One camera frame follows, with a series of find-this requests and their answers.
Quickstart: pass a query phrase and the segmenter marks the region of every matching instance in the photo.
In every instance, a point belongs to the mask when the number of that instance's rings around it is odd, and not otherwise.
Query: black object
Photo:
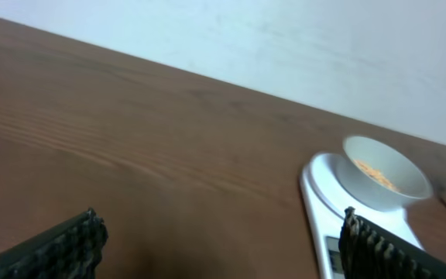
[[[0,253],[0,279],[94,278],[108,232],[94,209]]]
[[[446,279],[446,263],[345,210],[338,242],[345,279]]]

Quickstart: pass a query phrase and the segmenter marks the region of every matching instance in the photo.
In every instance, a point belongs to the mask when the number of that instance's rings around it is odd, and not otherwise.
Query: white bowl
[[[433,189],[423,172],[392,147],[364,136],[345,138],[343,147],[347,160],[338,165],[338,180],[354,198],[370,208],[386,212],[432,196]],[[397,190],[371,178],[354,160],[380,170]]]

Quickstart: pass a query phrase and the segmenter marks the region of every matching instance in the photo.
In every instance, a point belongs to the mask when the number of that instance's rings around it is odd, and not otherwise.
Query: wood grain
[[[446,146],[0,20],[0,252],[92,206],[99,278],[316,278],[297,175],[348,134]],[[410,209],[446,261],[446,209]]]

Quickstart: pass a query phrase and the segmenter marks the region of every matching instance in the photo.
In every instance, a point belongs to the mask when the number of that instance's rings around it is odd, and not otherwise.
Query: white kitchen scale
[[[344,220],[344,210],[351,206],[360,215],[408,243],[423,249],[406,221],[403,208],[380,212],[353,198],[337,180],[338,162],[346,160],[333,153],[319,153],[300,174],[304,206],[314,238],[321,278],[343,279],[338,239]]]

